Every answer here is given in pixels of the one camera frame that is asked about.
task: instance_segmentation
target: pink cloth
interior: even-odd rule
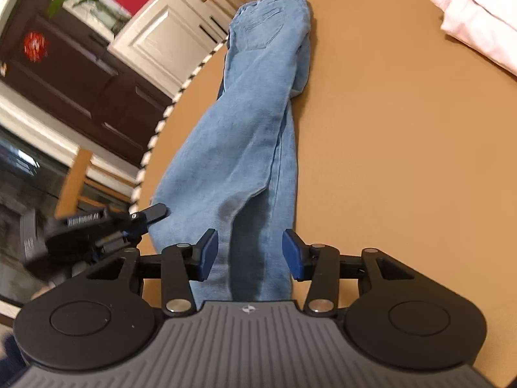
[[[441,29],[517,75],[517,0],[431,0]]]

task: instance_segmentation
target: dark brown door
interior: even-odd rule
[[[49,20],[50,0],[20,0],[0,40],[2,80],[74,130],[139,164],[170,99],[107,51],[108,43],[72,14]],[[30,60],[24,40],[47,46]]]

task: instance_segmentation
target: round table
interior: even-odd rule
[[[311,75],[293,100],[296,231],[346,254],[377,247],[472,300],[488,322],[476,367],[508,384],[517,374],[515,77],[445,36],[429,0],[308,2]],[[140,209],[216,99],[225,53],[195,71],[159,125]],[[148,238],[139,247],[153,253]],[[306,290],[296,284],[295,297]],[[159,304],[156,282],[145,297]],[[356,297],[356,282],[342,281],[341,304]]]

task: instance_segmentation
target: red door decoration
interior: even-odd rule
[[[41,62],[47,56],[48,41],[40,32],[29,32],[23,39],[23,52],[31,62]]]

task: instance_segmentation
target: black circular motor housing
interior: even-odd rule
[[[345,332],[365,354],[414,372],[474,362],[487,324],[473,303],[419,274],[365,288],[344,320]]]
[[[154,332],[154,313],[120,280],[69,280],[27,304],[15,320],[23,354],[61,371],[89,371],[137,353]]]

